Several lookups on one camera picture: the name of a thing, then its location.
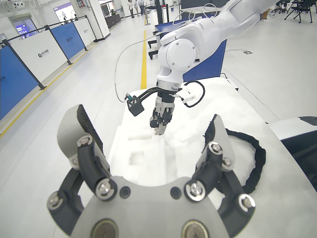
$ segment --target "person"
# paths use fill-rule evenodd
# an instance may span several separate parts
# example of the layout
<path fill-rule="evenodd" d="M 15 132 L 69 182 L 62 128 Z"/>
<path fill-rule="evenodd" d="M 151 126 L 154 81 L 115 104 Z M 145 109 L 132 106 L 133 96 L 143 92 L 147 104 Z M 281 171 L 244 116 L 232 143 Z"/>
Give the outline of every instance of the person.
<path fill-rule="evenodd" d="M 132 7 L 132 0 L 128 0 L 128 6 L 129 6 L 129 10 L 130 10 L 130 13 L 131 13 L 131 18 L 134 18 L 133 16 L 133 7 Z"/>
<path fill-rule="evenodd" d="M 141 15 L 144 15 L 143 1 L 142 0 L 138 0 L 138 5 L 139 5 L 140 10 L 141 10 Z"/>
<path fill-rule="evenodd" d="M 135 0 L 134 7 L 135 7 L 135 10 L 137 11 L 137 15 L 139 16 L 139 14 L 138 14 L 138 0 Z"/>

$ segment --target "sign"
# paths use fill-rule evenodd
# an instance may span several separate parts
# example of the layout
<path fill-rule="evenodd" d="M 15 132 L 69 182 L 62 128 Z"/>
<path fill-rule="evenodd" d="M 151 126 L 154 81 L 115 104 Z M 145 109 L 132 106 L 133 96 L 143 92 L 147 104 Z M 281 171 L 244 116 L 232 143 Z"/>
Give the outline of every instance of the sign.
<path fill-rule="evenodd" d="M 75 21 L 74 25 L 76 26 L 77 31 L 85 46 L 91 44 L 96 39 L 87 18 Z"/>
<path fill-rule="evenodd" d="M 24 40 L 14 39 L 11 45 L 40 82 L 67 61 L 50 31 Z"/>
<path fill-rule="evenodd" d="M 62 47 L 68 59 L 73 57 L 80 50 L 84 49 L 84 44 L 76 30 L 74 23 L 60 25 L 52 29 L 56 40 Z"/>
<path fill-rule="evenodd" d="M 37 86 L 8 46 L 0 50 L 0 119 Z"/>
<path fill-rule="evenodd" d="M 29 30 L 25 25 L 17 25 L 16 26 L 17 31 L 19 32 L 19 34 L 24 34 L 24 33 L 28 33 Z M 29 36 L 32 36 L 30 33 L 26 34 L 26 35 L 22 35 L 21 38 L 25 39 Z"/>

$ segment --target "potted plant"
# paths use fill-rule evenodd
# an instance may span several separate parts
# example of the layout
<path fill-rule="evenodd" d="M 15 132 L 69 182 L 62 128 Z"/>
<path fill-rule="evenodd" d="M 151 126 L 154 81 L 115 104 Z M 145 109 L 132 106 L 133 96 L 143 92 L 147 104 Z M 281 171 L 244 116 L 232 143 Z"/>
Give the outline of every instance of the potted plant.
<path fill-rule="evenodd" d="M 113 9 L 111 9 L 111 16 L 114 16 L 114 15 L 116 15 L 117 14 L 117 11 L 115 11 L 115 10 L 113 10 Z"/>

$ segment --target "robotic arm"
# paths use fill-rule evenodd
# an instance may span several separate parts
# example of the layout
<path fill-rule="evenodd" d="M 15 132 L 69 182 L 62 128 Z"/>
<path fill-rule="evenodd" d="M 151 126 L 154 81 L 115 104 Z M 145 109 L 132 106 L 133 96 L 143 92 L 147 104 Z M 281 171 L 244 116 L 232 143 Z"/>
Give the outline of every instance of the robotic arm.
<path fill-rule="evenodd" d="M 239 36 L 255 25 L 260 14 L 277 1 L 230 0 L 218 16 L 199 17 L 161 39 L 162 46 L 158 52 L 161 72 L 157 75 L 157 87 L 154 88 L 158 91 L 158 97 L 150 119 L 150 126 L 155 128 L 156 134 L 162 135 L 171 121 L 183 74 L 213 55 L 221 42 Z M 134 116 L 144 110 L 141 102 L 145 98 L 132 98 L 130 95 L 127 98 L 129 110 Z"/>

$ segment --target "stanchion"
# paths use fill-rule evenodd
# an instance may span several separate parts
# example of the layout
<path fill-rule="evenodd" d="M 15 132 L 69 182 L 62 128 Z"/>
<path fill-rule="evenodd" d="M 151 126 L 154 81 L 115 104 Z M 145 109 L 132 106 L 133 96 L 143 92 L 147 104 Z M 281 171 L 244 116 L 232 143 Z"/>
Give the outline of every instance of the stanchion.
<path fill-rule="evenodd" d="M 145 12 L 145 19 L 146 19 L 146 24 L 145 25 L 150 25 L 149 21 L 147 20 L 148 16 L 147 16 L 147 8 L 144 8 L 144 12 Z"/>

